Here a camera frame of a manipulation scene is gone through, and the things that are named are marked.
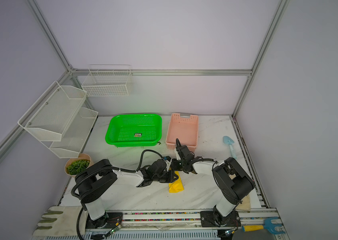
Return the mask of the yellow paper napkin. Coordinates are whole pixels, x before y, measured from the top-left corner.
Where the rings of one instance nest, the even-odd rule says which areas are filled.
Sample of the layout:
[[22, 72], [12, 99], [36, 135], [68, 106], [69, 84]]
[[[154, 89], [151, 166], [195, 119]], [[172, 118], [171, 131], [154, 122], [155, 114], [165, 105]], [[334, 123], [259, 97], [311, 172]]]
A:
[[178, 179], [174, 181], [173, 183], [169, 184], [170, 193], [179, 193], [179, 192], [184, 191], [184, 186], [182, 184], [179, 171], [175, 171], [175, 174], [178, 176]]

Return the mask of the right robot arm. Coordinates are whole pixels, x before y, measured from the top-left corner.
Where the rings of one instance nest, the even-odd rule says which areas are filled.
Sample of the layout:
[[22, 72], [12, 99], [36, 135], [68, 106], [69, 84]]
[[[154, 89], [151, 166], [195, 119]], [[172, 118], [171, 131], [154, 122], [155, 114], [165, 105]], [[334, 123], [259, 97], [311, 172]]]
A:
[[243, 199], [255, 188], [255, 183], [238, 161], [229, 157], [218, 163], [213, 159], [196, 157], [186, 145], [175, 147], [175, 171], [211, 176], [222, 197], [211, 211], [200, 212], [202, 227], [240, 227], [236, 210]]

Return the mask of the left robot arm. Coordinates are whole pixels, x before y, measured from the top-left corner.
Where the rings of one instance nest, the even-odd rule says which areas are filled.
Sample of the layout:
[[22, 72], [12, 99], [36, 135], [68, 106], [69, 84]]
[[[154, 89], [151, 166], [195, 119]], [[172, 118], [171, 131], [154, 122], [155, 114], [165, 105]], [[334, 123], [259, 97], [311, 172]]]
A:
[[143, 188], [150, 186], [152, 182], [171, 184], [177, 180], [179, 175], [170, 168], [170, 161], [164, 159], [137, 170], [118, 168], [104, 159], [76, 175], [76, 184], [71, 190], [71, 195], [80, 200], [83, 211], [89, 215], [92, 222], [105, 222], [109, 215], [105, 210], [102, 195], [111, 186]]

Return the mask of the pink plastic basket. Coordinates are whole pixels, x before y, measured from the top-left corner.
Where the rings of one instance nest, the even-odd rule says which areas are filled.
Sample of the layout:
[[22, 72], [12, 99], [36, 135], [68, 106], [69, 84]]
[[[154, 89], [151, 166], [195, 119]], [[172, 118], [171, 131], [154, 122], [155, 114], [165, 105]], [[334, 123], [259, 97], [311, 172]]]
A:
[[199, 116], [173, 113], [169, 122], [166, 138], [167, 148], [174, 150], [176, 139], [186, 145], [191, 152], [195, 152], [198, 144]]

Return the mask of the light blue garden trowel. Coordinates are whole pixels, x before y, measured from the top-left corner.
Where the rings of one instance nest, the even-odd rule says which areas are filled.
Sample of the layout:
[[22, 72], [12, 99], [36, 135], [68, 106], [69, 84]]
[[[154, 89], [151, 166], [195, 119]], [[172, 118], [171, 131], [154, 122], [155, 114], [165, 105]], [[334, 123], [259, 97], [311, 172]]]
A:
[[231, 157], [234, 158], [235, 160], [237, 160], [237, 155], [236, 155], [236, 152], [234, 150], [234, 140], [231, 139], [229, 136], [224, 136], [223, 137], [223, 142], [229, 146], [229, 149], [230, 149], [230, 154], [231, 154]]

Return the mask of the green plastic basket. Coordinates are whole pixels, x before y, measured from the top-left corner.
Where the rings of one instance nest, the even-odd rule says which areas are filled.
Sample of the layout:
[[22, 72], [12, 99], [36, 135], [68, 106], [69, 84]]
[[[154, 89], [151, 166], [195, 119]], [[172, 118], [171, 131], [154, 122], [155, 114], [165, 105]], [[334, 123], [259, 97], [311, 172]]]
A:
[[155, 146], [162, 138], [163, 120], [157, 114], [118, 115], [110, 120], [106, 143], [120, 147]]

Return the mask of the beige work glove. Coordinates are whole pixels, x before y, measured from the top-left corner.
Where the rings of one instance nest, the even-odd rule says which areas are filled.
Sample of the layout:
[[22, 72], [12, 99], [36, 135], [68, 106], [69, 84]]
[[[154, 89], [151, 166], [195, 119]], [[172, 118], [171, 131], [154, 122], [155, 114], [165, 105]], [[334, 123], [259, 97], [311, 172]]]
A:
[[236, 207], [237, 210], [240, 211], [250, 211], [251, 210], [251, 201], [250, 201], [250, 195], [245, 196], [241, 203]]

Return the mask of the potted green succulent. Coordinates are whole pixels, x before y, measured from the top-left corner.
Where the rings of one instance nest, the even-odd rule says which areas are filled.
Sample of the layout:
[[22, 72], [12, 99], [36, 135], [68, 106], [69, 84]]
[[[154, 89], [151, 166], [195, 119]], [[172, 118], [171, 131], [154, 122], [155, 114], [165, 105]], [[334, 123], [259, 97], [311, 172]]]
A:
[[64, 171], [67, 175], [75, 177], [79, 173], [91, 167], [93, 164], [94, 162], [89, 155], [79, 154], [77, 158], [69, 159], [66, 162]]

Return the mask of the blue yellow hand rake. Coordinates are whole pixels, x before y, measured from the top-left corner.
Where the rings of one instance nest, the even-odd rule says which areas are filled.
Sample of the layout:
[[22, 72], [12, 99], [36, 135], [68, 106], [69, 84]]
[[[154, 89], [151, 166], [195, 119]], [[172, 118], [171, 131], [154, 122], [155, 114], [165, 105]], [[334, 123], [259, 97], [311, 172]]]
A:
[[262, 225], [249, 225], [249, 226], [243, 226], [242, 230], [244, 232], [254, 232], [258, 230], [267, 230], [269, 233], [273, 235], [280, 235], [280, 234], [286, 234], [285, 231], [281, 230], [282, 224], [274, 224], [272, 223], [273, 220], [278, 220], [277, 217], [272, 218], [266, 218], [264, 220], [264, 223]]

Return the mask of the green-striped white glove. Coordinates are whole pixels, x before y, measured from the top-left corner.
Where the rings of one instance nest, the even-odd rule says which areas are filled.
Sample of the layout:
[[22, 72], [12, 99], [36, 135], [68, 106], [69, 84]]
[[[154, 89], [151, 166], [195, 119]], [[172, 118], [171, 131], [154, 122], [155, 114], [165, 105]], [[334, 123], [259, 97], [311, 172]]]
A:
[[50, 207], [37, 223], [34, 237], [69, 237], [77, 235], [77, 220], [80, 234], [84, 235], [88, 213], [82, 207]]

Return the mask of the white mesh two-tier shelf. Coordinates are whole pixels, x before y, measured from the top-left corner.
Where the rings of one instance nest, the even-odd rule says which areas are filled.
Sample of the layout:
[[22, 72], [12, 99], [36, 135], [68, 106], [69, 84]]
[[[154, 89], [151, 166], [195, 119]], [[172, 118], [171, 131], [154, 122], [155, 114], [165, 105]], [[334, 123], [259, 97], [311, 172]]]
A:
[[98, 112], [86, 108], [88, 93], [52, 83], [18, 125], [60, 159], [77, 158], [83, 151]]

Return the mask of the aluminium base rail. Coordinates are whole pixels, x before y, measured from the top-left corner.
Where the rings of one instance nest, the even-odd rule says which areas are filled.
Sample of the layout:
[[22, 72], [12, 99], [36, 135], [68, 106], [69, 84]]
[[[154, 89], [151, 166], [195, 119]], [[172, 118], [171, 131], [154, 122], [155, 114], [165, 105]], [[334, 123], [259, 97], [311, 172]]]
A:
[[[105, 222], [92, 222], [89, 215], [84, 235], [80, 234], [77, 220], [77, 235], [69, 237], [34, 237], [34, 240], [217, 240], [236, 239], [243, 226], [262, 225], [266, 218], [277, 217], [274, 224], [282, 224], [276, 209], [237, 210], [240, 227], [202, 227], [200, 212], [205, 210], [153, 210], [153, 211], [107, 211], [109, 218]], [[286, 234], [273, 235], [263, 230], [262, 239], [287, 240]]]

